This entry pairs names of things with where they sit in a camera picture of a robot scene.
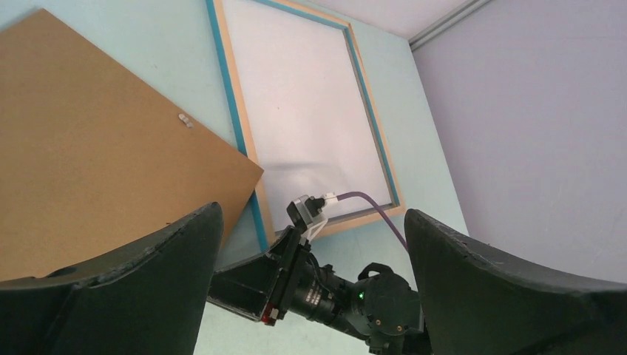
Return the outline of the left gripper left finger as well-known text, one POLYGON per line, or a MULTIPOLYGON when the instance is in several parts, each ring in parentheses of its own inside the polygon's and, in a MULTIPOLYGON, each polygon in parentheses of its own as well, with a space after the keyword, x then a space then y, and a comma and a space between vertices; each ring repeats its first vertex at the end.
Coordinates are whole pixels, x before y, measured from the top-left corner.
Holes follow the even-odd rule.
POLYGON ((223 236, 208 203, 46 277, 1 283, 3 354, 192 354, 223 236))

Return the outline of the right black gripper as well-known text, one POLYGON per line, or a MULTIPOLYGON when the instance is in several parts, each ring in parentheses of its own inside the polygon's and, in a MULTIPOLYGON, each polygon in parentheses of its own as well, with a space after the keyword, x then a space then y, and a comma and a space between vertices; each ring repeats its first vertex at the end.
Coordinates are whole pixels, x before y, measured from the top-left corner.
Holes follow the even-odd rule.
POLYGON ((214 272, 207 302, 253 322, 275 325, 293 312, 360 339, 371 354, 424 352, 418 292, 389 266, 367 265, 356 282, 321 266, 299 229, 285 228, 269 250, 214 272), (281 242, 296 241, 285 268, 281 242), (282 272, 288 278, 280 291, 282 272))

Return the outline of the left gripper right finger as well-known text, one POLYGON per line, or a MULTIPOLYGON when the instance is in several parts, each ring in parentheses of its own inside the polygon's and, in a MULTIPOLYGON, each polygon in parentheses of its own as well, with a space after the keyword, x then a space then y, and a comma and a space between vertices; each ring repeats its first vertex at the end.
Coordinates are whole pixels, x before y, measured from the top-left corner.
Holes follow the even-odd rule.
POLYGON ((410 209, 404 231, 436 354, 624 354, 626 285, 516 257, 410 209))

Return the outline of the brown cardboard backing board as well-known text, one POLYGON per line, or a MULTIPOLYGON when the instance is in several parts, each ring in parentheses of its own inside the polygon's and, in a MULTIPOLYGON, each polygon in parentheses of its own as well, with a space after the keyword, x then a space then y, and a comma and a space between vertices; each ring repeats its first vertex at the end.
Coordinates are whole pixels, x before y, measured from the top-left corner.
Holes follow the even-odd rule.
POLYGON ((44 277, 218 202, 262 169, 46 10, 1 32, 1 279, 44 277))

